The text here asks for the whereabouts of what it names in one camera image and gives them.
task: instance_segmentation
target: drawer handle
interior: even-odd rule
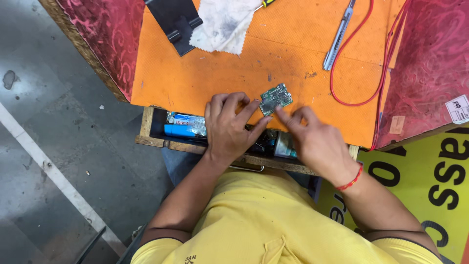
[[[246,167],[241,167],[241,166],[236,166],[236,165],[230,165],[230,168],[232,169],[237,169],[237,170],[243,170],[243,171],[254,171],[254,172],[261,172],[264,170],[264,166],[261,166],[260,169],[251,169],[251,168],[246,168]]]

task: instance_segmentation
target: finger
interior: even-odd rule
[[[301,128],[300,120],[298,118],[293,118],[288,113],[286,113],[282,107],[277,106],[275,108],[275,113],[279,117],[280,121],[290,130],[291,132],[295,132],[296,130]]]
[[[251,100],[245,92],[230,93],[227,101],[225,102],[225,105],[223,106],[223,112],[229,115],[234,115],[239,102],[248,104],[250,101]]]
[[[236,119],[239,120],[239,122],[246,124],[251,116],[254,114],[254,112],[257,110],[259,107],[260,101],[259,99],[254,99],[250,104],[248,104],[246,107],[244,107],[241,112],[236,116]]]
[[[321,121],[318,119],[316,114],[313,112],[313,110],[311,110],[309,106],[303,106],[303,107],[298,108],[295,111],[295,115],[296,114],[299,114],[301,118],[306,119],[306,121],[308,122],[308,125],[317,126],[321,124]]]
[[[249,131],[249,142],[250,144],[254,144],[256,140],[259,138],[259,136],[262,134],[262,132],[265,130],[267,127],[267,124],[273,119],[272,116],[265,116],[259,122],[257,125],[255,125],[250,131]]]
[[[210,103],[210,116],[215,118],[221,113],[221,109],[223,108],[223,104],[228,98],[227,93],[219,93],[212,96],[212,101]]]
[[[207,120],[209,120],[210,118],[210,109],[211,109],[211,104],[210,102],[208,102],[206,105],[205,105],[205,114],[204,114],[204,117],[205,117],[205,122],[207,123]]]

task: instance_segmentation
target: red wire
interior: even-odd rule
[[[383,71],[381,73],[381,78],[379,80],[379,84],[378,84],[378,88],[376,89],[375,93],[366,101],[363,101],[361,103],[346,103],[342,100],[340,100],[334,93],[334,87],[333,87],[333,76],[334,76],[334,69],[335,69],[335,64],[337,62],[337,59],[339,58],[339,55],[342,53],[342,50],[345,48],[345,46],[348,44],[348,42],[353,38],[353,36],[360,30],[360,28],[365,24],[365,22],[368,20],[368,18],[370,17],[371,15],[371,12],[373,11],[373,4],[374,4],[374,1],[373,0],[370,0],[370,9],[368,10],[368,13],[366,14],[365,18],[363,19],[363,21],[358,25],[358,27],[352,32],[352,34],[350,35],[350,37],[344,42],[344,44],[340,47],[340,49],[338,50],[337,52],[337,56],[332,64],[332,67],[331,67],[331,80],[330,80],[330,85],[331,85],[331,95],[334,97],[334,99],[343,104],[343,105],[347,105],[347,106],[361,106],[361,105],[364,105],[368,102],[370,102],[371,100],[373,100],[377,95],[378,96],[378,107],[377,107],[377,113],[376,113],[376,122],[375,122],[375,129],[374,129],[374,134],[373,134],[373,141],[372,141],[372,145],[371,145],[371,148],[370,150],[374,150],[374,148],[376,147],[376,143],[377,143],[377,137],[378,137],[378,133],[379,133],[379,123],[380,123],[380,113],[381,113],[381,100],[383,98],[383,90],[384,90],[384,84],[385,84],[385,81],[386,81],[386,72],[388,70],[388,67],[389,67],[389,62],[391,61],[391,58],[393,56],[393,53],[394,53],[394,49],[396,47],[396,44],[397,44],[397,40],[399,38],[399,35],[401,33],[401,30],[402,30],[402,26],[404,24],[404,19],[401,19],[399,20],[399,18],[402,16],[403,18],[407,15],[407,12],[408,12],[408,7],[409,7],[409,3],[411,2],[412,0],[406,0],[404,5],[402,6],[401,10],[399,11],[398,15],[396,16],[396,19],[394,20],[394,23],[393,23],[393,26],[391,27],[391,30],[389,31],[388,35],[387,35],[387,39],[386,39],[386,43],[385,43],[385,49],[384,49],[384,59],[383,59]],[[394,31],[394,28],[396,26],[396,23],[397,21],[399,21],[399,23],[397,24],[397,28],[396,28],[396,33],[394,34],[394,38],[393,40],[391,41],[391,45],[389,47],[389,53],[388,53],[388,46],[389,46],[389,41],[391,40],[391,37],[393,36],[393,31]]]

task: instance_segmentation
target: microchip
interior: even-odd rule
[[[262,102],[259,107],[264,116],[275,112],[276,106],[287,106],[293,102],[291,94],[287,91],[284,83],[277,85],[261,95]]]

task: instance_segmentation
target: gray floor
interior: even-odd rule
[[[173,188],[160,149],[133,143],[143,108],[118,103],[37,1],[0,12],[0,77],[17,76],[0,102],[128,245]],[[0,263],[72,263],[95,234],[0,125]],[[117,259],[100,240],[85,262]]]

